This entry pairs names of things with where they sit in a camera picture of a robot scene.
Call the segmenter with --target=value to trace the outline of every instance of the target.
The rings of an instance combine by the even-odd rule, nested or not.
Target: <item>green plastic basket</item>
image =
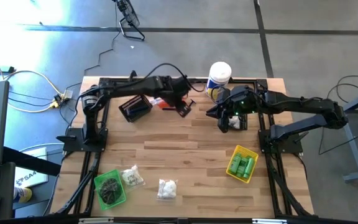
[[[114,203],[107,204],[101,198],[99,191],[101,190],[101,185],[103,184],[103,182],[108,179],[111,179],[111,178],[115,179],[118,182],[119,188],[121,189],[122,194],[121,194],[121,196],[119,196],[119,198]],[[122,183],[121,183],[121,179],[120,179],[118,170],[115,169],[115,170],[109,171],[105,174],[99,175],[99,176],[95,177],[93,181],[94,181],[96,193],[98,194],[99,204],[100,204],[100,207],[102,210],[113,208],[114,206],[116,206],[122,202],[125,202],[127,200],[127,197],[125,195],[125,190],[122,187]]]

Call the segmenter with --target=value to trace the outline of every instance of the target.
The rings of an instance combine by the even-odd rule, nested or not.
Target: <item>small black basket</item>
[[[144,95],[138,95],[119,106],[119,110],[128,122],[134,122],[152,110],[153,105]]]

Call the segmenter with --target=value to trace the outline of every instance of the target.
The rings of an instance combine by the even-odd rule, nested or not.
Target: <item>yellow plastic basket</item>
[[[252,167],[252,170],[251,170],[251,174],[249,175],[249,178],[245,178],[245,177],[237,177],[236,174],[232,174],[230,171],[229,171],[229,168],[230,168],[230,164],[232,162],[232,160],[234,159],[234,156],[239,153],[241,154],[242,157],[247,157],[247,156],[250,156],[251,158],[254,159],[254,166]],[[257,153],[254,153],[252,152],[251,150],[249,149],[246,149],[242,146],[236,146],[236,149],[234,150],[233,152],[233,155],[231,156],[231,159],[230,159],[230,162],[229,162],[229,165],[227,165],[227,169],[226,169],[226,173],[229,174],[230,176],[238,179],[238,180],[241,180],[243,181],[244,183],[249,183],[249,181],[251,180],[251,177],[252,177],[252,174],[254,173],[254,169],[255,169],[255,166],[256,166],[256,162],[258,161],[258,157],[259,155]]]

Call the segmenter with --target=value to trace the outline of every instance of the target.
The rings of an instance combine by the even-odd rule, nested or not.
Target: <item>concrete floor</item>
[[[42,72],[61,91],[80,82],[84,69],[98,64],[99,53],[110,48],[116,35],[115,32],[24,31],[25,26],[15,25],[42,21],[53,26],[115,27],[114,4],[110,0],[2,2],[0,64]],[[133,0],[132,3],[141,27],[258,29],[252,0]],[[358,30],[358,1],[260,0],[260,8],[264,26],[270,30]],[[234,77],[267,77],[259,34],[191,30],[145,32],[145,35],[145,42],[127,40],[120,35],[114,42],[114,51],[103,54],[101,66],[86,75],[128,75],[131,70],[145,74],[159,63],[171,62],[189,76],[206,77],[212,63],[224,60],[231,65]],[[358,75],[358,35],[268,34],[266,40],[273,75],[285,79],[290,96],[325,97],[341,77]],[[157,74],[176,75],[169,68],[158,70]],[[14,91],[46,97],[54,94],[45,80],[36,75],[19,74],[10,81]],[[358,85],[358,78],[346,82]],[[341,94],[351,100],[358,96],[358,90],[345,86]],[[339,100],[334,93],[330,97]],[[63,110],[63,114],[67,118],[72,115],[69,110]],[[297,121],[307,114],[293,113],[293,117]],[[351,117],[351,126],[357,135],[357,116]],[[63,134],[65,128],[58,111],[28,114],[9,108],[5,143],[21,149],[57,142],[55,137]],[[350,148],[343,146],[318,156],[320,134],[321,130],[317,129],[302,140],[315,213],[326,218],[358,221],[358,181],[345,184],[342,179],[342,175],[357,170]],[[324,138],[325,149],[346,140],[341,130],[326,131]],[[17,215],[40,215],[45,206],[44,202],[22,208]]]

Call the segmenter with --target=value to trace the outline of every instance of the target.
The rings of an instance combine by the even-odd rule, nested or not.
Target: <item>wooden table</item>
[[[99,79],[84,77],[81,92],[98,84]],[[267,82],[269,90],[285,93],[283,79],[269,78]],[[186,118],[181,118],[174,111],[154,107],[135,123],[128,123],[118,106],[130,98],[111,100],[107,122],[109,137],[99,174],[113,169],[128,169],[137,164],[146,185],[127,193],[125,203],[106,211],[100,209],[95,194],[93,217],[274,217],[265,158],[260,153],[257,139],[257,114],[248,115],[247,131],[224,134],[216,126],[217,120],[205,115],[213,105],[211,100],[205,93],[191,91],[189,98],[197,104],[191,107],[192,111]],[[74,126],[81,127],[85,119],[81,102],[77,109]],[[275,122],[291,123],[291,113],[275,115]],[[249,184],[225,173],[236,145],[259,154]],[[301,162],[291,154],[282,156],[289,189],[304,208],[313,213]],[[64,160],[51,212],[61,208],[77,188],[83,158],[84,153],[75,152]],[[178,180],[175,200],[157,200],[159,179]],[[277,189],[280,208],[284,211],[282,193],[278,186]],[[88,187],[84,191],[81,211],[85,207],[87,194]]]

